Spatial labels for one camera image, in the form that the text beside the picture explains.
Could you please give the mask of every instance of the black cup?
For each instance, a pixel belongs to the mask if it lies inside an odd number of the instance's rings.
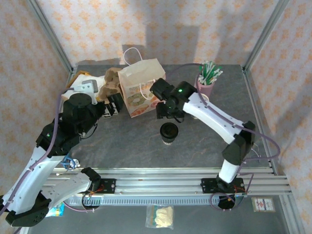
[[[166,145],[171,145],[178,133],[179,129],[174,123],[164,123],[160,128],[162,141]]]

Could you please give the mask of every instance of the pink cup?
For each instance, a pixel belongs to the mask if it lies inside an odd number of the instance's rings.
[[[212,83],[210,85],[203,85],[203,84],[199,83],[198,81],[197,81],[197,83],[198,83],[198,91],[200,93],[206,95],[209,98],[210,97],[210,93],[213,90],[213,87],[214,87],[215,83]]]

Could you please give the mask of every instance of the paper bag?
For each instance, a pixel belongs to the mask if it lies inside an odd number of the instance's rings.
[[[165,79],[165,71],[156,58],[136,62],[118,71],[118,76],[131,117],[156,108],[160,101],[150,92],[150,88],[157,79]]]
[[[120,70],[121,68],[111,67],[105,72],[105,84],[98,93],[97,101],[104,101],[105,104],[108,104],[110,95],[121,93],[118,77],[118,71]]]

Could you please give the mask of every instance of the green and white straw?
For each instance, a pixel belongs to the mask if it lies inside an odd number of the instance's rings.
[[[203,85],[213,84],[219,75],[223,73],[220,70],[221,67],[216,67],[216,64],[212,61],[204,61],[203,66],[199,68],[201,76],[199,77],[199,83]]]

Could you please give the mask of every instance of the white paper bag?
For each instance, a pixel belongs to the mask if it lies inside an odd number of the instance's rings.
[[[160,101],[150,92],[150,88],[157,79],[165,79],[165,71],[158,59],[146,59],[136,62],[118,71],[118,76],[124,102],[131,117],[156,108],[157,103]]]

